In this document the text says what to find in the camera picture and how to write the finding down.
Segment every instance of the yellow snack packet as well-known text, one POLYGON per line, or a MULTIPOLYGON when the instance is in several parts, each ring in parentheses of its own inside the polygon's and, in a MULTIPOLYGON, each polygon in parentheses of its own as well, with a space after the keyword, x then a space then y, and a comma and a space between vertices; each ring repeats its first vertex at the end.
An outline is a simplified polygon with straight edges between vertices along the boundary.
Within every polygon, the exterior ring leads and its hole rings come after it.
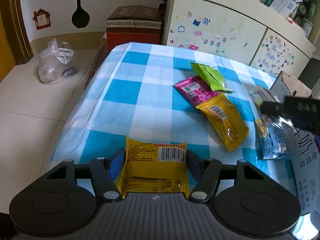
POLYGON ((197 105, 196 108, 205 114, 229 152, 236 149, 248 136, 248 127, 223 93, 197 105))
POLYGON ((127 192, 183 192, 189 196, 186 143, 154 144, 126 138, 126 160, 117 182, 127 192))

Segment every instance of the green snack packet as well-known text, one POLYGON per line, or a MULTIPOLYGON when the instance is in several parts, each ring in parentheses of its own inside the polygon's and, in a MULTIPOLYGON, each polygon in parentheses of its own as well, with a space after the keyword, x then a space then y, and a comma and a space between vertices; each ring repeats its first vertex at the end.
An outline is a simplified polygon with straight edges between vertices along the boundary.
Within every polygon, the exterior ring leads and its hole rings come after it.
POLYGON ((217 69, 198 63, 190 64, 192 69, 207 82, 212 91, 221 90, 225 92, 233 92, 217 69))

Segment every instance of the cardboard box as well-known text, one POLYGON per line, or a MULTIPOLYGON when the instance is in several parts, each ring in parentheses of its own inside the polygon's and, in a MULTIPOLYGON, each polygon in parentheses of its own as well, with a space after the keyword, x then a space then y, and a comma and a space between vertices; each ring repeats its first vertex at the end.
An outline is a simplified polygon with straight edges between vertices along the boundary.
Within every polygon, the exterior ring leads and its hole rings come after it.
MULTIPOLYGON (((311 95, 311 90, 305 84, 283 71, 279 73, 270 90, 278 94, 282 102, 285 96, 308 98, 311 95)), ((301 215, 306 215, 313 208, 316 183, 320 183, 317 182, 320 156, 310 132, 295 128, 295 130, 285 130, 284 135, 292 158, 301 215)))
POLYGON ((161 18, 158 10, 143 6, 118 7, 107 19, 107 47, 130 41, 159 44, 161 18))

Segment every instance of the cabinet door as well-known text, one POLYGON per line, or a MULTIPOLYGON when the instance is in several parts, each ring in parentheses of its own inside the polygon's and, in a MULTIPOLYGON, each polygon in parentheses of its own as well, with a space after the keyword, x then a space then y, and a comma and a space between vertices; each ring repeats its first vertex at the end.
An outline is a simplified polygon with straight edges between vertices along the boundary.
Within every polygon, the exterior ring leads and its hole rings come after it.
POLYGON ((168 46, 249 64, 266 31, 255 20, 203 0, 174 0, 168 46))
POLYGON ((251 66, 277 76, 281 70, 298 77, 309 58, 285 38, 268 30, 251 66))

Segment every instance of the wall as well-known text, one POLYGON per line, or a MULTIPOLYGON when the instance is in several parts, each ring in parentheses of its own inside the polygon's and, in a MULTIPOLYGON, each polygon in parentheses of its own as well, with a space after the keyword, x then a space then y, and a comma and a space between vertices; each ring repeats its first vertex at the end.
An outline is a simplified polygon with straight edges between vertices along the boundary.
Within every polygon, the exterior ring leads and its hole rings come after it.
POLYGON ((29 41, 69 33, 104 32, 108 16, 119 6, 142 5, 158 8, 161 0, 81 0, 81 7, 90 15, 85 28, 78 29, 71 17, 77 8, 76 0, 20 0, 23 20, 29 41), (36 29, 33 11, 43 9, 50 13, 51 27, 36 29))

